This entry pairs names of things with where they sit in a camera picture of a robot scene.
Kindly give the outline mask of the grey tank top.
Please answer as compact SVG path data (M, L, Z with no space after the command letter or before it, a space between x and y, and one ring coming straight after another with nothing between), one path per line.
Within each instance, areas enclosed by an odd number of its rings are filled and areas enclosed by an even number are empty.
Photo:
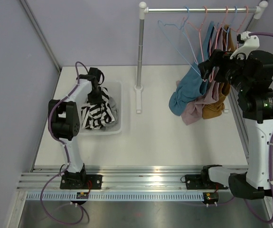
M102 128L103 131L107 131L107 130L110 130L111 128L115 127L118 124L118 120L119 120L117 104L116 104L116 101L112 97L110 97L110 99L109 99L109 105L111 108L112 115L114 117L114 121L111 123L107 123Z

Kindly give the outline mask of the black white striped tank top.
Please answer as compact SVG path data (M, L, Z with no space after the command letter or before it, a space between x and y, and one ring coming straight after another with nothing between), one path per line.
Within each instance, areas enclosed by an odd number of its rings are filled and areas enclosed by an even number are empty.
M106 124L114 121L109 105L108 89L102 88L103 102L101 104L89 104L86 102L81 107L81 127L86 130L101 130Z

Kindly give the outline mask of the teal blue tank top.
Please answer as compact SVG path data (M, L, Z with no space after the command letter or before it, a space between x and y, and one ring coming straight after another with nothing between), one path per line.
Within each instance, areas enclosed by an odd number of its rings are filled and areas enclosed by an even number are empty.
M202 41L202 49L200 51L197 60L206 61L209 57L209 39L214 32L214 22L211 21L205 38ZM176 91L171 95L169 100L169 109L176 116L180 116L185 110L187 104L199 96L206 93L208 81L204 82L201 78L198 65L193 63L189 71L180 80L177 85Z

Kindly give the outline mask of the light blue hanger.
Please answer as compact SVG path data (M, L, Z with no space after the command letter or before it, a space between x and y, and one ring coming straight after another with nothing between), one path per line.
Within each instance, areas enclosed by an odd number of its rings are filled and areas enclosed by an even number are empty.
M183 18L180 25L177 25L177 24L171 24L171 23L163 23L161 20L158 20L158 27L160 28L160 30L162 31L163 35L166 37L166 39L168 40L168 42L175 48L175 50L181 55L181 57L186 61L186 63L190 66L191 69L193 69L195 71L195 73L197 75L200 75L198 69L197 69L197 65L198 65L198 60L197 60L197 57L195 55L195 52L194 52L194 49L193 49L193 46L186 34L186 32L183 31L183 29L185 28L185 24L186 22L188 21L189 19L189 8L188 7L185 7L185 9L187 10L187 17L186 18ZM187 59L186 57L183 55L183 53L180 51L180 44L178 45L175 45L173 43L173 41L170 39L170 37L167 35L167 33L164 31L164 29L162 27L174 27L176 28L178 31L179 31L179 35L183 35L184 38L187 40L187 43L189 44L189 49L191 50L191 53L193 55L193 58L194 58L194 62L191 64Z

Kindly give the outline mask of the pink mauve tank top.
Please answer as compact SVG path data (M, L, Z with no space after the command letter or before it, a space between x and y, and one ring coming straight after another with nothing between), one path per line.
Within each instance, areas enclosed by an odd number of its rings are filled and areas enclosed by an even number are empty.
M208 48L208 53L212 51L212 45L211 45L211 41L209 39L209 48ZM183 113L180 115L182 121L186 124L186 125L190 125L193 124L195 122L197 122L202 118L202 109L204 104L204 99L206 97L206 94L211 86L212 82L210 83L208 81L208 85L207 85L207 90L206 93L202 96L199 96L198 98L196 98L195 100L189 102L185 108L185 110L183 111Z

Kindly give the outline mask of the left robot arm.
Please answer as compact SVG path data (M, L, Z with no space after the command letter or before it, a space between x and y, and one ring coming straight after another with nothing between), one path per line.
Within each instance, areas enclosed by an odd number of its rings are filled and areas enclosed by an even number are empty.
M60 172L63 190L100 190L102 187L102 175L86 173L76 137L82 123L82 105L104 103L101 78L104 78L101 70L91 67L86 75L77 74L76 84L65 98L48 103L48 130L61 144L66 161L66 168Z

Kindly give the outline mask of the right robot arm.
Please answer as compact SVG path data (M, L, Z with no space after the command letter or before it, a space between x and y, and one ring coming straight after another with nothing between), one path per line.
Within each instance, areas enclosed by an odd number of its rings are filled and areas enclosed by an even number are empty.
M247 200L273 197L273 54L255 50L233 56L216 49L198 65L202 78L218 68L215 80L227 82L238 93L248 135L248 169L234 173L221 165L205 166L200 184L211 188L216 183Z

